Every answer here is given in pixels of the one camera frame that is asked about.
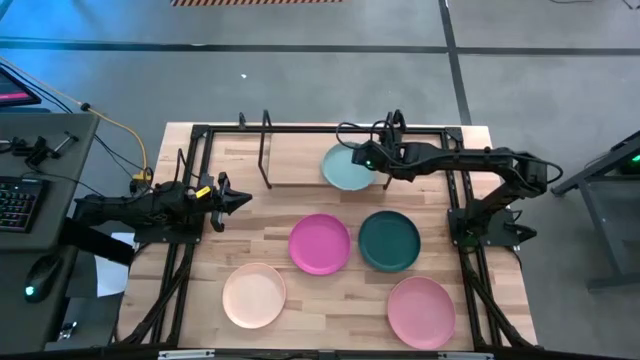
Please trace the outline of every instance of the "keyboard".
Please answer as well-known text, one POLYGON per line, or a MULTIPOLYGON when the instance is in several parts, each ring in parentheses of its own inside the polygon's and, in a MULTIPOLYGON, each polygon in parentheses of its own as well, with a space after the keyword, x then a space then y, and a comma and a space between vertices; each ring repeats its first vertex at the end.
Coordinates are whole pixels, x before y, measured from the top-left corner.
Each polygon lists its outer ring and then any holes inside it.
POLYGON ((0 232, 28 233, 49 181, 0 176, 0 232))

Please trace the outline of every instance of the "magenta plate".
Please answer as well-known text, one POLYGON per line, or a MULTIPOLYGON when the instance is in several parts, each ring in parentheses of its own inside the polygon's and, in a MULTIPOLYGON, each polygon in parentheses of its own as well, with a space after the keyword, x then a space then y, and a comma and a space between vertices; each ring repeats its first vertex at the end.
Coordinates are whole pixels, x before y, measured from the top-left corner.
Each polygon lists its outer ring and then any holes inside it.
POLYGON ((420 350, 446 344, 456 325, 456 312, 447 290, 423 276, 406 278, 393 288, 387 313, 400 340, 420 350))
POLYGON ((349 260, 349 230, 335 216, 314 214, 304 217, 289 235, 289 256, 303 271, 329 275, 349 260))

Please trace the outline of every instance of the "dark green plate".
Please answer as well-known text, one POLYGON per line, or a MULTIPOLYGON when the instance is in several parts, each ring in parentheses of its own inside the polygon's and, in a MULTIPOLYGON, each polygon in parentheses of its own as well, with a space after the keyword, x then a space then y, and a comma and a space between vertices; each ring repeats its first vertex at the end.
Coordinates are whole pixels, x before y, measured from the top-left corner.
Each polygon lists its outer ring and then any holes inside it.
POLYGON ((408 217, 395 211, 380 211, 362 224, 358 246, 369 265, 380 271, 398 272, 418 258, 420 233, 408 217))

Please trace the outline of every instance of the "yellow cable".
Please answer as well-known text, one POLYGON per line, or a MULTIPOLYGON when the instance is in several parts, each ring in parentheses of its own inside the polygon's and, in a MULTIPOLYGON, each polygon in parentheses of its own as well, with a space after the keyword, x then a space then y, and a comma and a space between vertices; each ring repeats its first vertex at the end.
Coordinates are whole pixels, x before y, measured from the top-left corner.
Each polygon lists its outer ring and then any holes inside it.
MULTIPOLYGON (((49 90, 53 91, 54 93, 56 93, 56 94, 58 94, 58 95, 60 95, 60 96, 62 96, 62 97, 64 97, 64 98, 66 98, 67 100, 69 100, 69 101, 73 102, 73 103, 74 103, 74 104, 76 104, 78 107, 82 107, 82 105, 84 104, 83 102, 78 101, 78 100, 76 100, 76 99, 72 98, 71 96, 69 96, 69 95, 67 95, 67 94, 65 94, 65 93, 63 93, 63 92, 61 92, 61 91, 59 91, 58 89, 54 88, 53 86, 51 86, 51 85, 49 85, 49 84, 47 84, 47 83, 44 83, 44 82, 40 81, 40 80, 39 80, 39 79, 37 79, 35 76, 33 76, 33 75, 29 74, 28 72, 26 72, 26 71, 22 70, 18 65, 16 65, 16 64, 12 63, 11 61, 7 60, 7 58, 5 58, 4 56, 0 56, 0 60, 2 60, 4 63, 6 63, 6 64, 10 65, 14 70, 16 70, 16 71, 18 71, 18 72, 22 73, 23 75, 27 76, 27 77, 28 77, 28 78, 30 78, 31 80, 33 80, 33 81, 37 82, 38 84, 40 84, 40 85, 42 85, 42 86, 46 87, 47 89, 49 89, 49 90)), ((140 150, 142 151, 142 168, 143 168, 143 169, 146 169, 146 168, 147 168, 147 152, 146 152, 146 151, 145 151, 145 149, 144 149, 144 144, 142 143, 142 139, 140 139, 140 136, 138 136, 138 134, 137 134, 135 131, 133 131, 133 129, 131 129, 131 128, 130 128, 130 127, 128 127, 128 126, 122 125, 122 124, 120 124, 120 123, 119 123, 119 122, 117 122, 117 121, 114 121, 114 120, 109 119, 109 118, 108 118, 108 117, 106 117, 105 115, 103 115, 103 114, 101 114, 101 113, 99 113, 99 112, 97 112, 97 111, 93 110, 92 108, 87 109, 87 111, 89 111, 90 113, 92 113, 92 114, 96 115, 97 117, 99 117, 100 119, 102 119, 102 120, 104 120, 104 121, 107 121, 107 122, 109 122, 109 123, 111 123, 111 124, 113 124, 113 125, 115 125, 115 126, 118 126, 118 127, 122 128, 122 129, 125 129, 125 130, 127 130, 128 132, 130 132, 130 133, 131 133, 131 135, 133 135, 133 136, 136 138, 136 140, 138 140, 138 144, 140 144, 140 150)))

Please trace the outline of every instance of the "plate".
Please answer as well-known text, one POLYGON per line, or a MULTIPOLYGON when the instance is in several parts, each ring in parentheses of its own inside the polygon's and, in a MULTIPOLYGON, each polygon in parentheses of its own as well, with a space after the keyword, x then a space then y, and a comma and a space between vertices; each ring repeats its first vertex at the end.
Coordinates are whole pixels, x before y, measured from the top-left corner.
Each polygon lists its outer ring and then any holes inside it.
POLYGON ((349 260, 349 230, 335 216, 304 217, 289 235, 289 256, 300 269, 312 275, 338 271, 349 260))
POLYGON ((231 273, 222 290, 222 306, 234 324, 257 329, 278 317, 287 290, 276 269, 267 264, 247 264, 231 273))
POLYGON ((411 220, 395 211, 369 216, 358 234, 365 261, 384 272, 407 269, 420 254, 420 233, 411 220))
POLYGON ((400 340, 420 350, 446 344, 456 325, 456 312, 447 291, 423 276, 404 279, 393 288, 387 313, 400 340))
MULTIPOLYGON (((358 146, 354 142, 345 142, 349 146, 358 146)), ((342 144, 329 149, 322 160, 322 175, 329 184, 340 190, 357 191, 371 185, 376 174, 364 166, 351 163, 353 150, 342 144)))

